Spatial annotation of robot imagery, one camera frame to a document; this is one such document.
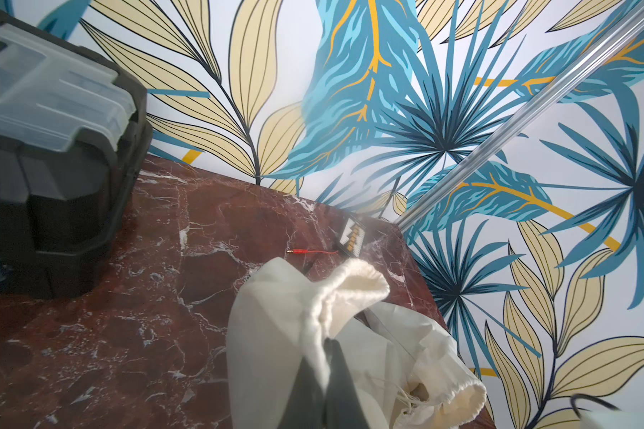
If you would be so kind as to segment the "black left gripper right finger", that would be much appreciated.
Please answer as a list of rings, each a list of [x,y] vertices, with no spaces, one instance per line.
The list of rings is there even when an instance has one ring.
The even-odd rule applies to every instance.
[[[324,427],[329,429],[368,429],[351,372],[341,345],[336,340],[324,343],[330,375],[325,396]]]

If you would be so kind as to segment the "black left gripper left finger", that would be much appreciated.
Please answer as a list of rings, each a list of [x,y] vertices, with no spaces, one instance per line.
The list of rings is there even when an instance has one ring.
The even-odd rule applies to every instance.
[[[325,419],[325,396],[315,373],[302,359],[290,397],[278,429],[322,429]]]

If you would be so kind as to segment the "cream cloth drawstring bag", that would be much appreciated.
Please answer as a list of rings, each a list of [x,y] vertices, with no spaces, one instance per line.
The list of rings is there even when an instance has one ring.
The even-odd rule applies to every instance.
[[[259,268],[239,289],[227,327],[233,426],[275,427],[302,363],[311,365],[313,382],[326,384],[326,339],[340,342],[353,370],[384,371],[387,340],[355,317],[389,292],[384,275],[361,259],[319,282],[280,257]]]

